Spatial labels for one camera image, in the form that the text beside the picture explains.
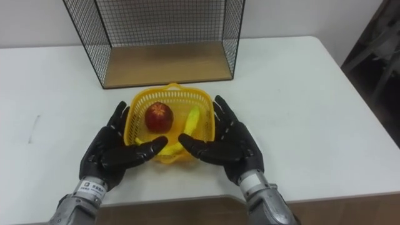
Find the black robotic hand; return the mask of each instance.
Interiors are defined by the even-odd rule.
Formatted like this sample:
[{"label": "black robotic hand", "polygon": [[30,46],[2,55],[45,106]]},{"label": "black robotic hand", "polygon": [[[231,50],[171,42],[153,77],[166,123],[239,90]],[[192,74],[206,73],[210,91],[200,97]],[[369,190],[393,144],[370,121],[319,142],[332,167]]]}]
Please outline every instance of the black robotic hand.
[{"label": "black robotic hand", "polygon": [[214,141],[203,142],[181,134],[179,142],[195,158],[224,166],[226,176],[236,185],[239,177],[247,171],[258,169],[264,172],[263,155],[247,127],[238,121],[221,96],[216,96],[213,104],[216,123]]},{"label": "black robotic hand", "polygon": [[168,143],[168,139],[161,136],[140,146],[125,146],[123,136],[128,112],[129,107],[121,101],[83,156],[80,179],[85,176],[102,179],[110,191],[122,181],[126,169],[150,160]]}]

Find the label on robotic wrist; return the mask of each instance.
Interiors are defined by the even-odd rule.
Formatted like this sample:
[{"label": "label on robotic wrist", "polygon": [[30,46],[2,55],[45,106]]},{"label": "label on robotic wrist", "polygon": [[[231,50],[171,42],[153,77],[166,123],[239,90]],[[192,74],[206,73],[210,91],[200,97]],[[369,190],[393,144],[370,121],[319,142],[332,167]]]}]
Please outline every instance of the label on robotic wrist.
[{"label": "label on robotic wrist", "polygon": [[105,197],[107,191],[106,189],[101,186],[100,184],[92,181],[83,180],[79,188],[77,189],[78,192],[88,193],[96,196],[101,201]]}]

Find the wooden board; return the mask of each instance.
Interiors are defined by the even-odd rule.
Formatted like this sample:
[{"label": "wooden board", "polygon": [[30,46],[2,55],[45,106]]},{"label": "wooden board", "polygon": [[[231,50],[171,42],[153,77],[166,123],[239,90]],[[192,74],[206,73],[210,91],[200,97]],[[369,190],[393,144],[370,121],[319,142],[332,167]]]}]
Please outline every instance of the wooden board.
[{"label": "wooden board", "polygon": [[[303,225],[399,224],[400,194],[289,203]],[[96,225],[245,225],[246,206],[229,197],[101,207]]]},{"label": "wooden board", "polygon": [[105,88],[232,79],[219,41],[114,47]]}]

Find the wooden base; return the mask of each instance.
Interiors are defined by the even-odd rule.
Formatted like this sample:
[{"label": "wooden base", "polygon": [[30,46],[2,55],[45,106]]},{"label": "wooden base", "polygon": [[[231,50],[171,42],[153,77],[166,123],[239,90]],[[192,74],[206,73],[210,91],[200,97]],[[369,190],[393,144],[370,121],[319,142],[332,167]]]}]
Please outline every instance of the wooden base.
[{"label": "wooden base", "polygon": [[221,42],[111,49],[105,88],[232,79]]}]

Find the apple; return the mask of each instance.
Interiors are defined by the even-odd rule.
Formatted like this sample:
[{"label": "apple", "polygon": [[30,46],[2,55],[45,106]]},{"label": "apple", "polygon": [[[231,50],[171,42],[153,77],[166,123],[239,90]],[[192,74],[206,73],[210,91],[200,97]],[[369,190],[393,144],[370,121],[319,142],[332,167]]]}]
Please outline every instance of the apple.
[{"label": "apple", "polygon": [[166,104],[155,102],[146,110],[144,122],[152,133],[167,133],[173,126],[174,113]]}]

